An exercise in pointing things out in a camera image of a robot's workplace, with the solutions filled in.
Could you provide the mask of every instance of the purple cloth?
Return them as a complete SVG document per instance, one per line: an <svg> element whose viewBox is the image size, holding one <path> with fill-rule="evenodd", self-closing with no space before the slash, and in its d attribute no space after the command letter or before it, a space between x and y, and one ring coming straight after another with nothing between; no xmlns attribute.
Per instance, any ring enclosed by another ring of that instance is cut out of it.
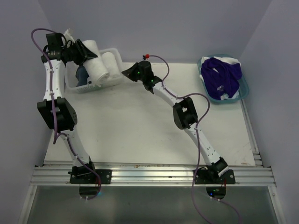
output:
<svg viewBox="0 0 299 224"><path fill-rule="evenodd" d="M227 93L231 98L238 91L242 71L239 63L228 64L211 57L201 65L201 75L210 97L221 100L223 94Z"/></svg>

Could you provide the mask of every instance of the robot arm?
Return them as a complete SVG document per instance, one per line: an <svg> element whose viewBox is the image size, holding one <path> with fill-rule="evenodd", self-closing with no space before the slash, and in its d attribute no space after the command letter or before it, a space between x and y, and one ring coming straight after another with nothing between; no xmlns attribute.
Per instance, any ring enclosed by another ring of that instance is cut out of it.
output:
<svg viewBox="0 0 299 224"><path fill-rule="evenodd" d="M97 55L87 49L80 40L73 42L70 47L63 46L61 34L47 34L48 45L45 47L49 51L47 54L50 59L52 70L48 60L42 56L42 62L46 69L46 91L42 102L37 103L37 109L45 120L50 129L54 129L54 118L52 109L52 97L50 95L50 85L54 97L55 112L57 117L57 133L61 135L67 149L73 160L73 168L70 183L94 183L95 176L91 170L95 171L93 162L88 153L84 150L81 140L76 130L77 115L74 108L64 98L64 76L66 75L66 63L74 61L78 65L84 64L85 61L96 58Z"/></svg>
<svg viewBox="0 0 299 224"><path fill-rule="evenodd" d="M157 95L169 104L173 108L174 122L177 127L184 130L191 137L195 145L198 146L198 139L196 135L196 122L198 116L190 97L179 99L170 95L166 91L165 86L162 86L162 80L159 77L154 76L151 70L151 64L148 61L136 63L122 73L132 81L142 81L146 90L150 91L154 95ZM199 142L201 146L201 154L207 164L209 174L214 179L220 178L228 171L228 165L211 146L200 126L198 126L198 132L200 136Z"/></svg>

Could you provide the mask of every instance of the white towel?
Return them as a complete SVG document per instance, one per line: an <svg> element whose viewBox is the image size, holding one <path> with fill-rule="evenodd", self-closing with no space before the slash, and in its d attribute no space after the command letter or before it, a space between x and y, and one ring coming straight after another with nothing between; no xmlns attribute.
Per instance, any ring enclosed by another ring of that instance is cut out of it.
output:
<svg viewBox="0 0 299 224"><path fill-rule="evenodd" d="M96 41L88 40L88 41L83 41L82 43L91 52L93 52L98 56L97 58L87 60L83 64L84 67L86 68L88 75L90 76L92 84L102 84L106 82L107 79L109 78L109 72L102 61Z"/></svg>
<svg viewBox="0 0 299 224"><path fill-rule="evenodd" d="M110 78L117 78L121 76L120 70L118 69L118 65L113 53L106 52L102 54L102 60L109 71Z"/></svg>

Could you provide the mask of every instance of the white wall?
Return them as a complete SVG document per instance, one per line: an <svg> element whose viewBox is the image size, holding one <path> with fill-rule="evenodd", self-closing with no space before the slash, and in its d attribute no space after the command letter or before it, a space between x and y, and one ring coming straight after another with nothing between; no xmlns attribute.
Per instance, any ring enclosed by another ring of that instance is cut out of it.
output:
<svg viewBox="0 0 299 224"><path fill-rule="evenodd" d="M144 54L195 63L241 56L271 0L39 0L52 28L115 47L125 62Z"/></svg>
<svg viewBox="0 0 299 224"><path fill-rule="evenodd" d="M262 160L273 168L290 224L299 218L298 9L298 0L273 0L240 58Z"/></svg>
<svg viewBox="0 0 299 224"><path fill-rule="evenodd" d="M45 71L30 39L36 27L50 28L36 0L0 3L0 223L17 222L35 164L41 164L50 132L36 103L42 101ZM45 36L36 35L45 45Z"/></svg>

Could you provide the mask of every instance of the teal tray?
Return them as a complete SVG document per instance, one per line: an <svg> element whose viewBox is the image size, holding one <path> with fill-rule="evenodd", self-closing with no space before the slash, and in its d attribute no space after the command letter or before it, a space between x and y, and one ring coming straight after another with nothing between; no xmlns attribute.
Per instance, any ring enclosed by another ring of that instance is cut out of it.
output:
<svg viewBox="0 0 299 224"><path fill-rule="evenodd" d="M220 55L209 55L208 57L232 57L230 55L224 55L224 54L220 54ZM198 70L199 70L199 74L201 74L201 58L197 63L198 66ZM212 98L209 93L206 90L206 86L205 83L202 81L202 84L204 85L205 91L207 96L209 97L211 102L217 103L217 104L230 104L233 102L236 102L240 99L244 99L245 97L248 96L249 94L249 87L247 85L247 82L245 80L244 75L242 74L242 78L240 80L238 80L240 87L239 87L239 97L235 98L235 99L225 99L225 100L218 100L218 99L214 99Z"/></svg>

